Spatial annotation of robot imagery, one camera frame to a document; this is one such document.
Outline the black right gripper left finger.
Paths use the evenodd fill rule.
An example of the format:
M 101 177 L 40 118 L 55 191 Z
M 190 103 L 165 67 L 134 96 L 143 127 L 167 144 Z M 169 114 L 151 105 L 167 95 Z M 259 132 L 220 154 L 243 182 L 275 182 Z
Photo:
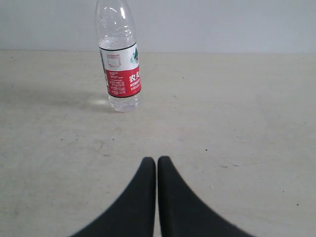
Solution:
M 99 217 L 75 237 L 152 237 L 156 208 L 156 164 L 145 157 L 134 177 Z

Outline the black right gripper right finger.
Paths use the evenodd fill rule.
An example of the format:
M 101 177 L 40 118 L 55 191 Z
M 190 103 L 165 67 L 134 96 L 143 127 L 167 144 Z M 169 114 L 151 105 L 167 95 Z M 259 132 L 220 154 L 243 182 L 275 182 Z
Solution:
M 163 237 L 250 237 L 207 206 L 168 156 L 158 159 L 158 209 Z

